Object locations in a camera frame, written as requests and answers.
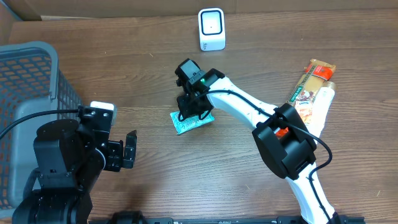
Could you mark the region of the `teal snack packet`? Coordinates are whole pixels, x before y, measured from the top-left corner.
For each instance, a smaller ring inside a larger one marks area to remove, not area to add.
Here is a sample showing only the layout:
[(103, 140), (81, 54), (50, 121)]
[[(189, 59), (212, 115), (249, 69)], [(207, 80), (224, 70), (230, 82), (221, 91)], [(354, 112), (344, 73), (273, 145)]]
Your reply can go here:
[(199, 119), (199, 116), (194, 116), (191, 118), (187, 118), (184, 121), (179, 121), (178, 120), (179, 113), (180, 113), (179, 111), (170, 113), (170, 117), (172, 119), (177, 134), (186, 133), (187, 131), (199, 128), (200, 126), (203, 126), (215, 120), (214, 117), (211, 114), (209, 114), (203, 119)]

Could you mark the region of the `spaghetti pasta packet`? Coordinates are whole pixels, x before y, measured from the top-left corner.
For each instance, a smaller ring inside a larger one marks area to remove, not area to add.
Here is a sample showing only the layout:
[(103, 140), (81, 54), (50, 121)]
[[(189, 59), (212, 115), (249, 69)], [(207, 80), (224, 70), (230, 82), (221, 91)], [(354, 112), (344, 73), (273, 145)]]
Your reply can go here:
[(312, 107), (319, 89), (325, 82), (330, 81), (335, 70), (335, 65), (311, 59), (309, 65), (304, 68), (304, 74), (287, 99), (287, 103), (297, 110), (306, 127), (311, 121)]

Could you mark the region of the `white tube with gold cap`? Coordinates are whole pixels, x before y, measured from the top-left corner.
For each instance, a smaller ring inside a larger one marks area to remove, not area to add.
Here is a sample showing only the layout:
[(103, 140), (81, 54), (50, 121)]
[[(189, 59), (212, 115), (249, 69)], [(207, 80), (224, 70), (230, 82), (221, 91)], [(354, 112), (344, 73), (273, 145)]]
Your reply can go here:
[(325, 126), (326, 116), (334, 99), (336, 84), (325, 82), (319, 89), (312, 107), (312, 118), (307, 125), (308, 131), (316, 137), (320, 137)]

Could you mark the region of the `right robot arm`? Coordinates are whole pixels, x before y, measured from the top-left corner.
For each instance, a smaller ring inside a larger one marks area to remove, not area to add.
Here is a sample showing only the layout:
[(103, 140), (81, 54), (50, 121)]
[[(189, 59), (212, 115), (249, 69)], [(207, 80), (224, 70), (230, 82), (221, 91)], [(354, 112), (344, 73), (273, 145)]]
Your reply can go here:
[(265, 165), (290, 185), (307, 223), (339, 223), (328, 202), (317, 171), (330, 161), (316, 164), (318, 134), (310, 132), (297, 110), (285, 103), (278, 107), (259, 101), (238, 88), (222, 72), (203, 71), (198, 64), (184, 60), (175, 70), (176, 84), (184, 94), (177, 98), (179, 121), (193, 116), (204, 119), (212, 109), (220, 109), (245, 124)]

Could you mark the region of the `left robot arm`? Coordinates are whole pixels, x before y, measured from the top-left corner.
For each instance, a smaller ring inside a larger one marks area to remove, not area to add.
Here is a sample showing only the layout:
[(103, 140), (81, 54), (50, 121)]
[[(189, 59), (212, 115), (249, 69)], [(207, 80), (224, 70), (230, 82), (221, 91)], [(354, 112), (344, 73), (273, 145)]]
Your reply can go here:
[(93, 204), (90, 192), (104, 170), (131, 169), (137, 132), (125, 141), (109, 140), (113, 110), (78, 106), (55, 110), (76, 119), (43, 124), (33, 142), (38, 163), (27, 179), (13, 223), (86, 223)]

